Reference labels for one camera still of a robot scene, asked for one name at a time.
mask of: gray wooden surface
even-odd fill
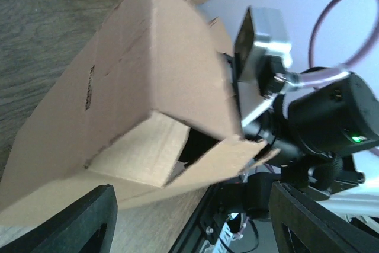
[[[121,0],[0,0],[0,177],[15,134]],[[112,252],[167,252],[204,190],[119,212]],[[0,245],[30,228],[0,227]]]

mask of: white wall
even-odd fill
[[[307,69],[309,37],[319,14],[330,0],[209,0],[202,10],[209,19],[219,16],[235,39],[249,5],[277,8],[282,11],[293,43],[293,71]],[[316,41],[315,64],[333,66],[347,60],[366,38],[375,21],[376,0],[343,0],[329,14]],[[363,77],[379,98],[379,45],[354,71]],[[379,195],[379,158],[363,152],[355,155],[359,171],[368,182],[354,192]]]

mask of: black cable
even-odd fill
[[[245,251],[245,252],[241,252],[241,253],[250,253],[250,252],[253,252],[254,250],[256,250],[259,246],[259,233],[258,233],[258,229],[256,228],[256,225],[254,223],[254,221],[252,219],[249,219],[249,223],[251,224],[251,227],[254,231],[254,235],[255,235],[255,246],[253,249],[249,250],[249,251]],[[231,250],[224,242],[224,240],[222,240],[222,238],[219,236],[219,240],[221,241],[221,244],[224,246],[224,248],[226,249],[226,251],[228,253],[234,253],[233,250]]]

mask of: cable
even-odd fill
[[[316,24],[313,27],[313,31],[311,34],[310,42],[309,42],[309,67],[312,68],[314,66],[314,44],[316,39],[316,34],[320,30],[320,26],[328,15],[328,13],[334,8],[334,6],[339,3],[341,0],[332,0],[321,13],[319,18],[316,21]],[[338,65],[334,68],[328,68],[321,71],[311,72],[307,74],[300,75],[300,81],[302,83],[302,87],[317,87],[322,84],[333,82],[339,79],[342,79],[349,75],[349,70],[353,66],[355,66],[366,54],[374,47],[376,41],[379,39],[379,10],[376,19],[376,24],[370,34],[370,36],[366,39],[361,48],[345,63]]]
[[[230,220],[230,218],[228,217],[226,219],[225,222],[228,222]],[[259,246],[259,234],[258,234],[258,229],[256,228],[256,225],[254,223],[254,221],[252,219],[249,218],[249,223],[251,224],[251,227],[254,231],[254,235],[255,235],[255,246],[253,249],[249,250],[249,251],[245,251],[245,252],[241,252],[241,253],[250,253],[250,252],[253,252],[254,250],[256,250]],[[224,240],[222,240],[222,238],[219,236],[219,240],[221,242],[221,244],[224,246],[224,248],[226,249],[226,251],[228,253],[235,253],[233,250],[231,250],[224,242]]]
[[[314,67],[314,45],[315,45],[315,42],[316,42],[316,34],[319,32],[321,24],[324,21],[325,17],[334,8],[334,6],[336,6],[336,4],[339,3],[340,1],[341,0],[332,0],[326,6],[326,8],[324,9],[324,11],[321,13],[321,15],[319,16],[319,18],[316,21],[316,24],[313,27],[313,31],[312,31],[312,34],[311,34],[311,37],[310,37],[310,41],[309,41],[309,51],[308,51],[308,64],[309,64],[309,68],[313,68]],[[376,24],[375,24],[374,29],[372,30],[370,36],[366,39],[366,41],[361,46],[361,48],[349,60],[347,60],[343,64],[344,65],[343,69],[350,70],[350,68],[352,68],[355,65],[357,65],[359,63],[359,61],[361,61],[363,59],[363,57],[365,57],[366,54],[374,47],[374,45],[376,44],[376,42],[377,42],[378,39],[379,39],[379,10],[378,10],[378,15],[377,15],[377,19],[376,19]],[[328,73],[330,73],[331,69],[335,70],[336,68],[330,68],[330,69],[324,69],[322,71],[311,72],[309,75],[312,76],[312,75],[315,75],[317,73],[319,73],[319,75],[321,75],[321,74],[327,75]],[[305,77],[306,75],[302,75],[302,76],[303,76],[303,82],[305,83],[305,81],[307,79]],[[316,84],[316,85],[310,85],[310,84],[308,84],[309,87],[317,87],[317,85],[319,85],[319,84]],[[377,157],[379,157],[379,149],[372,148],[369,151],[372,154],[374,154]]]

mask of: green led indicator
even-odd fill
[[[362,142],[362,138],[359,137],[359,136],[353,136],[353,137],[352,137],[352,140],[353,140],[354,142],[357,142],[357,143]]]

